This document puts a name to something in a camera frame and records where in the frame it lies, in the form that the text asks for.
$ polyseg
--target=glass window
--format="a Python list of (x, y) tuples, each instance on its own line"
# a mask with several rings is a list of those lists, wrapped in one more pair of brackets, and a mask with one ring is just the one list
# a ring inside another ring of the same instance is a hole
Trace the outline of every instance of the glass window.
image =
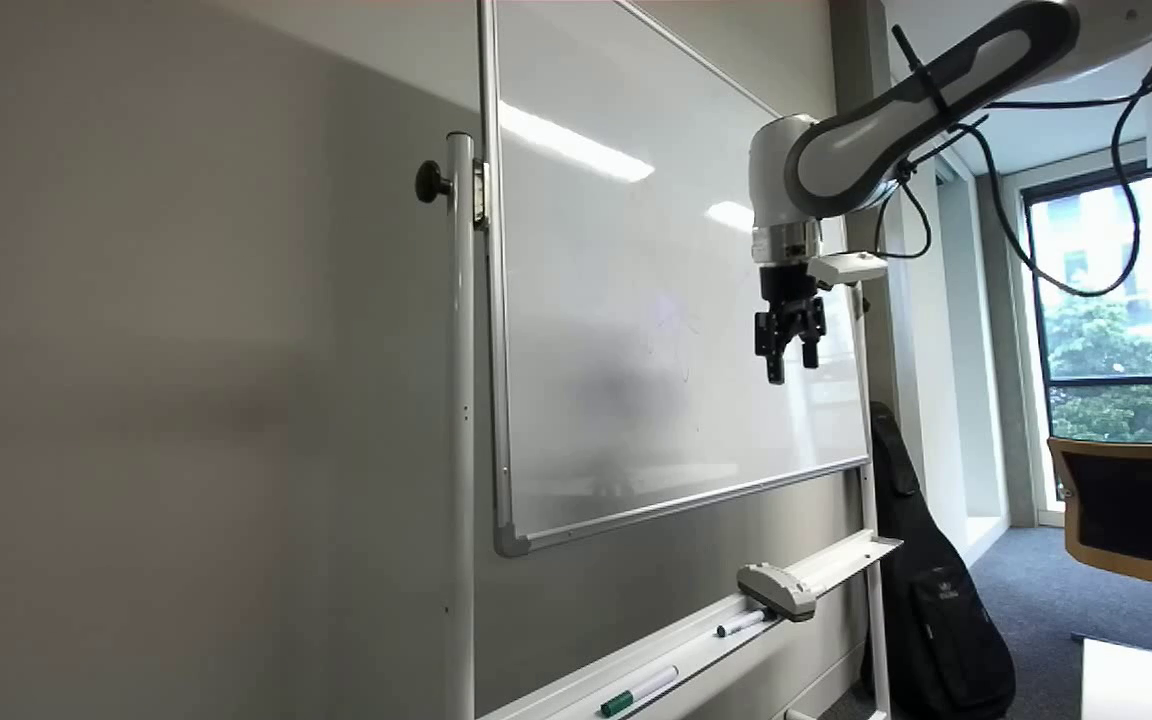
[[(1152, 172), (1132, 172), (1140, 260), (1112, 296), (1068, 296), (1036, 280), (1048, 432), (1072, 440), (1152, 440)], [(1040, 268), (1104, 288), (1120, 276), (1132, 216), (1116, 176), (1024, 196)]]

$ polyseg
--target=white wall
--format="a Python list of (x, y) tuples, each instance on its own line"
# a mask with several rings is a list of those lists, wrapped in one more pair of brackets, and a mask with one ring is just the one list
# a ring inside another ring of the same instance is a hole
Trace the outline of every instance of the white wall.
[[(972, 564), (1008, 528), (996, 360), (980, 264), (976, 192), (960, 172), (936, 164), (912, 180), (932, 248), (896, 260), (876, 304), (872, 376), (876, 400), (896, 408), (904, 448), (920, 472), (928, 512), (956, 552)], [(888, 208), (884, 248), (916, 252), (924, 224), (900, 196)]]
[[(452, 288), (412, 172), (476, 124), (472, 4), (240, 8), (0, 0), (4, 720), (444, 712)], [(824, 4), (656, 12), (828, 112)], [(820, 480), (500, 560), (484, 488), (480, 528), (492, 708), (852, 516)], [(820, 712), (852, 644), (832, 600), (704, 716)]]

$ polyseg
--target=tree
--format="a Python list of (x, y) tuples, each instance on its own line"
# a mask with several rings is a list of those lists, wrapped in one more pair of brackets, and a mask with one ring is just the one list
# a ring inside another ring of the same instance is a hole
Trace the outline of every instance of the tree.
[(1132, 328), (1148, 308), (1132, 300), (1048, 304), (1052, 432), (1072, 440), (1152, 440), (1152, 336)]

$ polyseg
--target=wooden chair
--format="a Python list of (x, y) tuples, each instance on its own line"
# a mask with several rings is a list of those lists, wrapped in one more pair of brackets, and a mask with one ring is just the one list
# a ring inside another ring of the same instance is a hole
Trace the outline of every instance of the wooden chair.
[(1152, 584), (1152, 444), (1048, 440), (1068, 556)]

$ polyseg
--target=marker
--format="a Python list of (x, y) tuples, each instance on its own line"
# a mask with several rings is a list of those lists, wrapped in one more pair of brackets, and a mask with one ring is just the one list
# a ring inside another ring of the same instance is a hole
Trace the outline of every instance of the marker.
[(736, 636), (736, 632), (764, 624), (764, 620), (768, 620), (768, 612), (744, 612), (744, 616), (720, 620), (716, 636)]
[(676, 676), (680, 676), (676, 664), (668, 664), (668, 668), (644, 676), (644, 680), (632, 684), (628, 692), (616, 692), (608, 704), (600, 704), (600, 716), (620, 716), (620, 712), (628, 712), (632, 704), (640, 704), (640, 700), (664, 692)]

